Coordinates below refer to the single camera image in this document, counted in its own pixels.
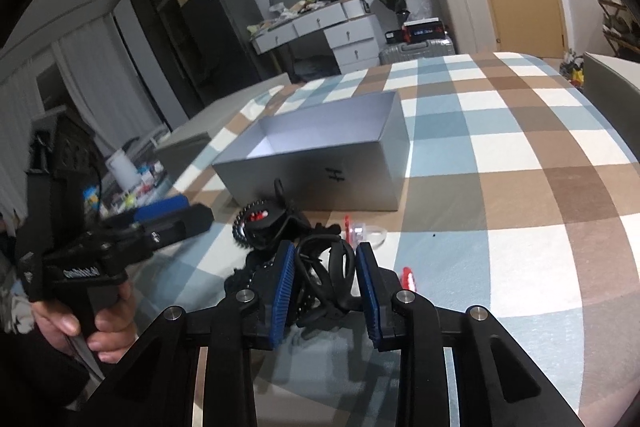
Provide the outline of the grey open cardboard box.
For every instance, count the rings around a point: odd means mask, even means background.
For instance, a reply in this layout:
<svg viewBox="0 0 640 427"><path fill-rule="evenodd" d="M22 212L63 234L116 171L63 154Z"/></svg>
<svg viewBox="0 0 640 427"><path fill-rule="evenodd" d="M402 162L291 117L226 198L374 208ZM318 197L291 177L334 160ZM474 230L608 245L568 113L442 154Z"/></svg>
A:
<svg viewBox="0 0 640 427"><path fill-rule="evenodd" d="M259 119L213 167L241 206L279 181L301 210L395 211L409 148L399 95L385 91Z"/></svg>

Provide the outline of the grey bed footboard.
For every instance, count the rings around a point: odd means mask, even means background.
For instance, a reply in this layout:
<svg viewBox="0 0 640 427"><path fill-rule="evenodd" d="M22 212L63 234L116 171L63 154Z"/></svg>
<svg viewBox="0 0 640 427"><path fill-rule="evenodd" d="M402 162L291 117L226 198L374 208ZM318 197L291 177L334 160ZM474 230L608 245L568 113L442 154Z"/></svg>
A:
<svg viewBox="0 0 640 427"><path fill-rule="evenodd" d="M640 152L640 65L602 54L584 55L584 93L636 158Z"/></svg>

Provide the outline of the white bottle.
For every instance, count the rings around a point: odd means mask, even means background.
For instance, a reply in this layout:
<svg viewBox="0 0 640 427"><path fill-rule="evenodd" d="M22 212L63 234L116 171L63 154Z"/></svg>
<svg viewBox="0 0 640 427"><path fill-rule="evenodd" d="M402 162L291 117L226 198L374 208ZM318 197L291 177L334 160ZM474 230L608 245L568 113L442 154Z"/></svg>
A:
<svg viewBox="0 0 640 427"><path fill-rule="evenodd" d="M105 165L122 191L132 190L141 181L138 169L121 148L107 158Z"/></svg>

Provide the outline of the clear red hair clip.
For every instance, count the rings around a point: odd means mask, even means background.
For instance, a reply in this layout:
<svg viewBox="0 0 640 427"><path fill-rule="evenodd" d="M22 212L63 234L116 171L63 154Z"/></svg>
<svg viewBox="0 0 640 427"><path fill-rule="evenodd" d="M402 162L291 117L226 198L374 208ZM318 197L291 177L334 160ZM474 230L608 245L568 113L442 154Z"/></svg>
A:
<svg viewBox="0 0 640 427"><path fill-rule="evenodd" d="M352 220L349 215L343 221L343 239L356 249L360 243L369 243L373 249L384 244L387 231L377 225L366 225L363 222Z"/></svg>

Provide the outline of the white drawer desk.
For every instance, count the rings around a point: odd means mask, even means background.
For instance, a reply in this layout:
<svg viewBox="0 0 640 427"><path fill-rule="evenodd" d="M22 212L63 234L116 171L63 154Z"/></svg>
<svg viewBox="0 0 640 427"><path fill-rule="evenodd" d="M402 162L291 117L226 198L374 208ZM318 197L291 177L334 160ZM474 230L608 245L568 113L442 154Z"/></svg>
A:
<svg viewBox="0 0 640 427"><path fill-rule="evenodd" d="M250 38L258 55L312 34L324 37L343 75L376 67L385 37L378 17L364 0L340 0L258 30Z"/></svg>

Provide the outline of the black red shoe box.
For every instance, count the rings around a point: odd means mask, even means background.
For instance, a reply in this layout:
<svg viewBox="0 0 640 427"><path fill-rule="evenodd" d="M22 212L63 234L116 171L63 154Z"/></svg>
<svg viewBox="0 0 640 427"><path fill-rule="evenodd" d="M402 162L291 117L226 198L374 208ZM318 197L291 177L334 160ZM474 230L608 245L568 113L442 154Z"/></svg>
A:
<svg viewBox="0 0 640 427"><path fill-rule="evenodd" d="M401 32L405 43L420 43L446 37L445 25L439 17L407 20L401 26Z"/></svg>

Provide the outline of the plaid bed cover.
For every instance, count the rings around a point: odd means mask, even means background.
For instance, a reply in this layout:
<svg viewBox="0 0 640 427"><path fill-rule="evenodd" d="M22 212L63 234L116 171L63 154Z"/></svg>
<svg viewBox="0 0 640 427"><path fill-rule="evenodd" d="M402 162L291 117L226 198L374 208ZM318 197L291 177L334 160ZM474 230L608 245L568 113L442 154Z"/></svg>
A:
<svg viewBox="0 0 640 427"><path fill-rule="evenodd" d="M216 303L244 265L215 157L259 118L393 91L410 138L399 208L358 213L387 235L378 263L409 269L434 305L490 310L588 426L612 426L639 391L639 164L549 65L512 52L380 66L260 89L205 135L177 190L212 208L210 231L134 279L137 322Z"/></svg>

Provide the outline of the silver aluminium suitcase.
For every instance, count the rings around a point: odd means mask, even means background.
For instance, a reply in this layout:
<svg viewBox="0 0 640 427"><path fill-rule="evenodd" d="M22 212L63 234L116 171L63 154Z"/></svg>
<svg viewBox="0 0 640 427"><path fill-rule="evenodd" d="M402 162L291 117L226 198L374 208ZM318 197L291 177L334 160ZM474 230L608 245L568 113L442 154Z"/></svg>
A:
<svg viewBox="0 0 640 427"><path fill-rule="evenodd" d="M455 53L454 43L446 36L443 39L428 39L417 43L390 44L381 50L378 59L381 65L390 65L418 58L440 57Z"/></svg>

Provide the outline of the black refrigerator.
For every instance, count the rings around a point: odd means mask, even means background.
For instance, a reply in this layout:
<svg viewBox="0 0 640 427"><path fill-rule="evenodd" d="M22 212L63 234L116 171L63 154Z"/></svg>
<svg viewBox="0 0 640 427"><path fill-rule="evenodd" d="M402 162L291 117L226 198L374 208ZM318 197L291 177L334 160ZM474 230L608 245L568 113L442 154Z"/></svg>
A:
<svg viewBox="0 0 640 427"><path fill-rule="evenodd" d="M248 28L262 21L255 0L188 0L181 11L198 49L196 89L206 105L277 75L250 42Z"/></svg>

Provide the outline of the beige upright suitcase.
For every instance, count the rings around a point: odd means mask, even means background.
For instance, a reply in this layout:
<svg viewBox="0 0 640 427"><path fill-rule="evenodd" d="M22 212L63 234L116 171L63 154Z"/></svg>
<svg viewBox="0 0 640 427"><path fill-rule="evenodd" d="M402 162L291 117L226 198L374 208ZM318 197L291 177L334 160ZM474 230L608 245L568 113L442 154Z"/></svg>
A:
<svg viewBox="0 0 640 427"><path fill-rule="evenodd" d="M438 0L442 20L460 54L495 52L498 41L488 0Z"/></svg>

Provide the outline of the red white round badge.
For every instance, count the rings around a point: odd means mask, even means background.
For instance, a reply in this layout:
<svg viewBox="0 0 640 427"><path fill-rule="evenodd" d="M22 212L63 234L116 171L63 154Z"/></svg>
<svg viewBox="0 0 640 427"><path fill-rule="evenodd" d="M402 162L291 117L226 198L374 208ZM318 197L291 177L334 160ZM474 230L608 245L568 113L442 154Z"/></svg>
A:
<svg viewBox="0 0 640 427"><path fill-rule="evenodd" d="M245 215L246 222L256 222L260 220L264 220L269 216L268 208L256 208L247 210Z"/></svg>

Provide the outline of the small red hair clip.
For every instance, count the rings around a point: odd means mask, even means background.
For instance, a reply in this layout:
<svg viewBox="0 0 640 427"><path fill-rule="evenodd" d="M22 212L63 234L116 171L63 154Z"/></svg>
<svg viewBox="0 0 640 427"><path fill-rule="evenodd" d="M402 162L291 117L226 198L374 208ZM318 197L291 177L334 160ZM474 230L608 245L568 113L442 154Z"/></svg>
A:
<svg viewBox="0 0 640 427"><path fill-rule="evenodd" d="M413 272L409 267L403 267L400 274L400 283L401 287L405 289L405 291L413 291L416 292L416 279L414 278Z"/></svg>

